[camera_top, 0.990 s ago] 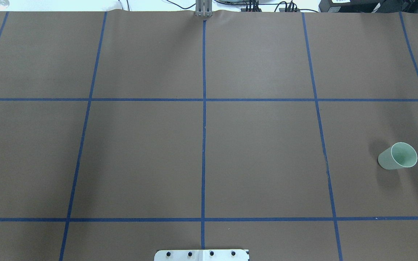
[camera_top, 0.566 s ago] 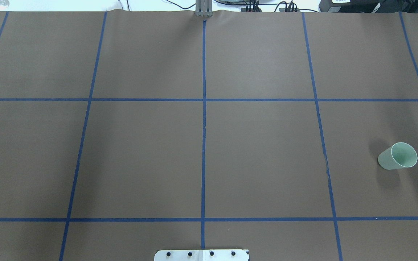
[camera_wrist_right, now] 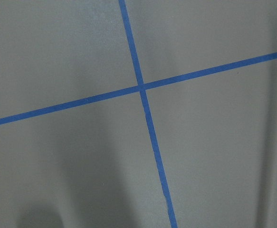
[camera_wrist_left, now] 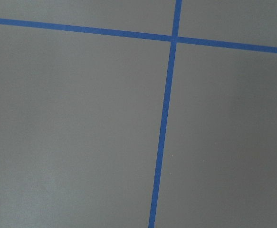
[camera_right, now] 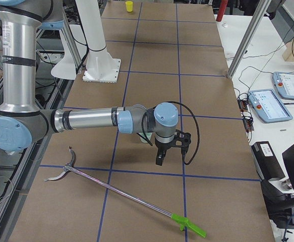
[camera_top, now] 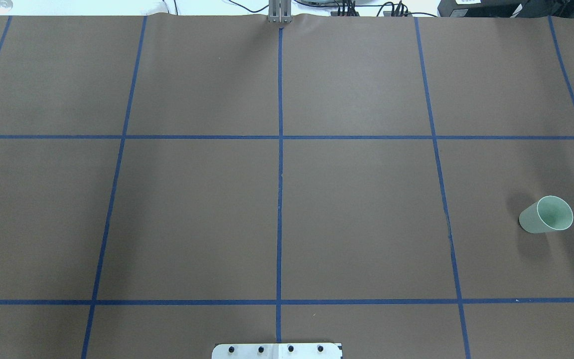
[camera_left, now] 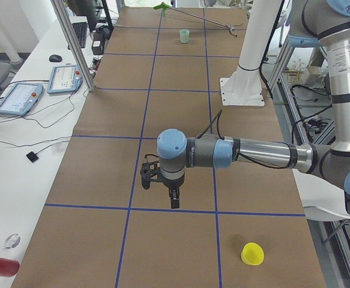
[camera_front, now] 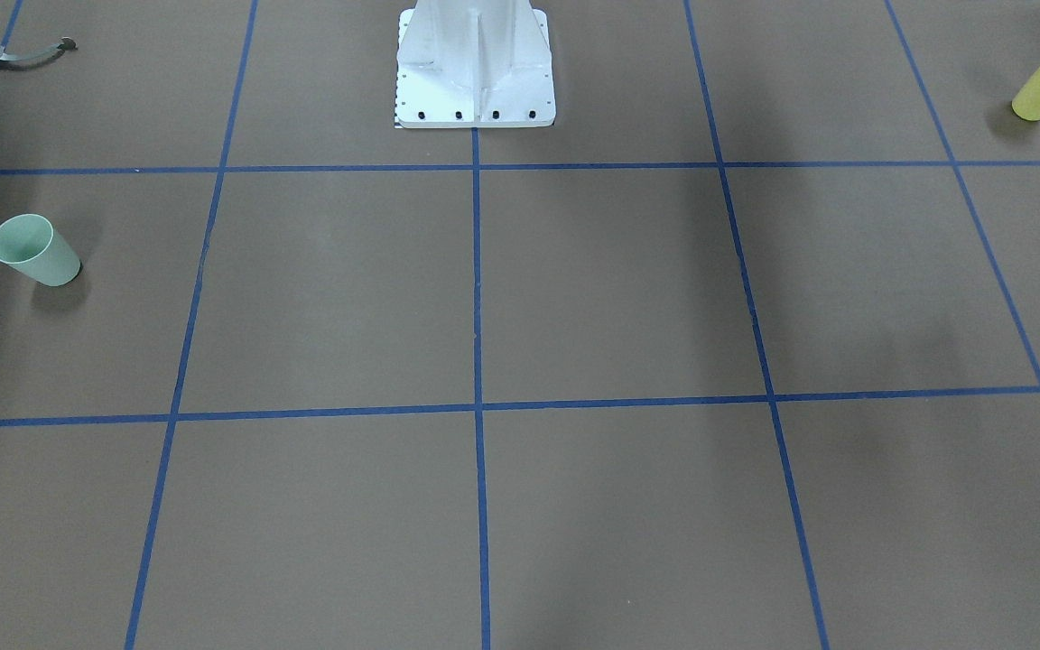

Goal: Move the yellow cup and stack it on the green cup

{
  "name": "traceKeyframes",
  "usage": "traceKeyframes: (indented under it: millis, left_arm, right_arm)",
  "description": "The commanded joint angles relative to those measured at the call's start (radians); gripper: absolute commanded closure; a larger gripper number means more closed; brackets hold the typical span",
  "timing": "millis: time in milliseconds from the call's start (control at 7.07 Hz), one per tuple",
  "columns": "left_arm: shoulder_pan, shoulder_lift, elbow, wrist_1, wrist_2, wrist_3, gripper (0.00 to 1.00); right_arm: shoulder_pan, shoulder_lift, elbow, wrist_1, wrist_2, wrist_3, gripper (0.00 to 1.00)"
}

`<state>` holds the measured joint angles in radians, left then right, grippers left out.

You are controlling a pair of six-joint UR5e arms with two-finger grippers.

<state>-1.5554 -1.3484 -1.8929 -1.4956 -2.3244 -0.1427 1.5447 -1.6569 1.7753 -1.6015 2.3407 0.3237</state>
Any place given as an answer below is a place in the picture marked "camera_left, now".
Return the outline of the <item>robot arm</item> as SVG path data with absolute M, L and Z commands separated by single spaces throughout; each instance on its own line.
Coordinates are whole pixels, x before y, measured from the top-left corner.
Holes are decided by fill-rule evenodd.
M 248 161 L 272 169 L 297 169 L 350 195 L 350 1 L 297 1 L 291 20 L 291 39 L 317 41 L 327 50 L 335 141 L 297 146 L 207 132 L 188 138 L 180 130 L 168 129 L 157 139 L 158 160 L 142 165 L 144 188 L 151 182 L 163 183 L 176 209 L 186 168 L 227 168 L 235 161 Z

